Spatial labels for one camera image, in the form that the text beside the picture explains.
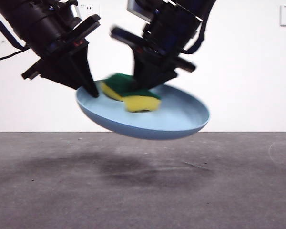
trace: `scrub pad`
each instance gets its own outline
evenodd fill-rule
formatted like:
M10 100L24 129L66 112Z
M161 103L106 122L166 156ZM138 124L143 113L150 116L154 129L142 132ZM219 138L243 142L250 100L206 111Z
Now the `scrub pad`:
M132 76L118 73L104 80L101 88L108 97L125 102L129 112L157 110L161 98L147 89L132 91L132 83Z

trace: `white wall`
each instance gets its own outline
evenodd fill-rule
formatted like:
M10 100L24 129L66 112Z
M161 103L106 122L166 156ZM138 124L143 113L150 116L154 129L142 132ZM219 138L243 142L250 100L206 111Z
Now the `white wall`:
M131 73L133 56L112 40L113 24L141 34L144 21L128 13L126 0L103 0L102 26L88 37L89 62L96 80ZM180 72L170 84L190 92L209 107L204 131L286 131L286 27L279 6L286 0L218 0L206 41L187 59L198 69ZM0 57L15 51L0 34ZM46 79L24 81L20 74L37 57L31 51L0 62L0 132L106 131L78 108L75 91Z

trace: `light blue plate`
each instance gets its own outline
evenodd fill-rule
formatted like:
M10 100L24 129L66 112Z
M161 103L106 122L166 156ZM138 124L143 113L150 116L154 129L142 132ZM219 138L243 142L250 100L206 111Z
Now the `light blue plate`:
M162 99L157 111L131 113L126 111L124 102L113 100L102 93L100 81L96 84L99 98L93 98L82 87L77 90L80 108L97 124L122 135L153 140L177 139L198 132L210 118L202 102L167 85L151 90Z

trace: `green sponge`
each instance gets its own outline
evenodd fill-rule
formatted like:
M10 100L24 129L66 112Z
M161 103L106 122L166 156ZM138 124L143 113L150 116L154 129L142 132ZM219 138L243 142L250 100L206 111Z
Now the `green sponge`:
M129 112L157 110L161 98L147 89L132 91L132 83L132 76L118 73L104 80L101 88L108 97L125 102Z

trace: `sponge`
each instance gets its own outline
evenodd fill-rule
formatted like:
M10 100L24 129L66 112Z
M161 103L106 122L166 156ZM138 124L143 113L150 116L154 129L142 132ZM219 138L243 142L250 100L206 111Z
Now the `sponge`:
M125 102L129 112L157 110L161 98L147 89L132 91L132 83L132 76L118 73L104 80L101 89L108 97Z

